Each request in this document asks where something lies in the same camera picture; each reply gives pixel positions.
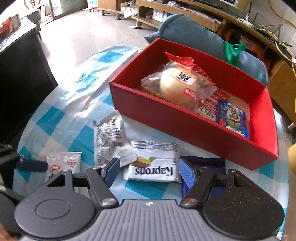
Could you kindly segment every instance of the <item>metal screw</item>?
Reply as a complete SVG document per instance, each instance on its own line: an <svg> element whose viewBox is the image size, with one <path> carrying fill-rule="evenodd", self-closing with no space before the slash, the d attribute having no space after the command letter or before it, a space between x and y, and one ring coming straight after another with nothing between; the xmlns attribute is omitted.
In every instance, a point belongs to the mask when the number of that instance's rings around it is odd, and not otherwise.
<svg viewBox="0 0 296 241"><path fill-rule="evenodd" d="M102 204L104 206L113 206L116 204L116 199L112 198L112 197L108 197L103 199Z"/></svg>
<svg viewBox="0 0 296 241"><path fill-rule="evenodd" d="M183 204L185 206L194 206L197 204L197 200L195 198L186 198L183 200Z"/></svg>

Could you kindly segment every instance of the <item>green bag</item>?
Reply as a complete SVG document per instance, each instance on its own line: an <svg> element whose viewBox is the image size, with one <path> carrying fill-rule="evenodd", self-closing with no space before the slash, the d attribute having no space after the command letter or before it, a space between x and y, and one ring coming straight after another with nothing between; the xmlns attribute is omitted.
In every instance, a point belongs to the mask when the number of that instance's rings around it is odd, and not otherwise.
<svg viewBox="0 0 296 241"><path fill-rule="evenodd" d="M226 55L226 62L238 68L238 64L240 62L239 54L240 52L246 49L244 44L231 45L226 41L223 41L223 44L224 44L224 52Z"/></svg>

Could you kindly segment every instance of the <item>yellow cable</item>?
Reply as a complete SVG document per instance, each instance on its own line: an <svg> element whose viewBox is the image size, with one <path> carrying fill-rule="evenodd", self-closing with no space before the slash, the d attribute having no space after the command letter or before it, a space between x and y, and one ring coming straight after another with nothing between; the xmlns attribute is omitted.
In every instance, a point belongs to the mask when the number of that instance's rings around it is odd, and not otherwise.
<svg viewBox="0 0 296 241"><path fill-rule="evenodd" d="M281 42L281 41L279 41L278 40L278 37L273 33L273 32L271 32L271 31L269 31L269 29L266 27L266 26L264 26L264 25L260 25L260 27L262 27L262 29L266 29L266 31L270 34L270 36L272 36L275 40L277 40L278 41L278 43L281 45L281 46L284 46L286 49L287 49L287 51L291 54L291 63L292 63L292 70L293 70L293 73L294 73L294 76L295 76L295 81L296 81L296 72L295 72L295 66L294 66L294 62L293 62L293 53L292 53L292 51L288 48L288 46L287 45L285 45L283 42ZM296 95L295 95L295 105L294 105L294 111L295 111L295 114L296 114Z"/></svg>
<svg viewBox="0 0 296 241"><path fill-rule="evenodd" d="M273 9L273 7L272 7L272 5L271 5L271 3L270 3L270 0L268 0L268 4L269 4L271 10L273 11L273 13L274 13L275 15L277 15L280 19L286 21L287 23L291 24L291 25L296 29L296 26L295 26L292 22L290 22L290 21L287 20L287 19L284 19L283 17L281 17L280 15L278 15L278 14L274 11L274 9Z"/></svg>

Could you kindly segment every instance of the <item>black circular plate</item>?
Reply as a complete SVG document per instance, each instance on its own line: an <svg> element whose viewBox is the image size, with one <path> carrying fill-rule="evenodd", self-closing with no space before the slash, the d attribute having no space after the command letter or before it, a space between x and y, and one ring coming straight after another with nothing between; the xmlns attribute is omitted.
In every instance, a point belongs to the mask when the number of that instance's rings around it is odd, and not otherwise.
<svg viewBox="0 0 296 241"><path fill-rule="evenodd" d="M203 208L203 216L218 232L243 240L275 235L284 220L283 209L276 200L262 193L251 194L248 188L209 199Z"/></svg>
<svg viewBox="0 0 296 241"><path fill-rule="evenodd" d="M15 209L19 227L42 239L63 238L85 228L95 216L86 196L63 187L40 188Z"/></svg>

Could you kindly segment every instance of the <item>white floor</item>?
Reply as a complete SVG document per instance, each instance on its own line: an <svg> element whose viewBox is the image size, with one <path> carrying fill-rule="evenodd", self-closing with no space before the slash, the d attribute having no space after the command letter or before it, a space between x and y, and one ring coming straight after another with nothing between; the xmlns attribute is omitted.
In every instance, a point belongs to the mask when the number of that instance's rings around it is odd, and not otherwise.
<svg viewBox="0 0 296 241"><path fill-rule="evenodd" d="M133 29L133 19L115 20L115 13L100 16L100 12L81 10L41 27L41 46L58 83L95 53L111 45L145 48L144 39L157 29L142 25Z"/></svg>

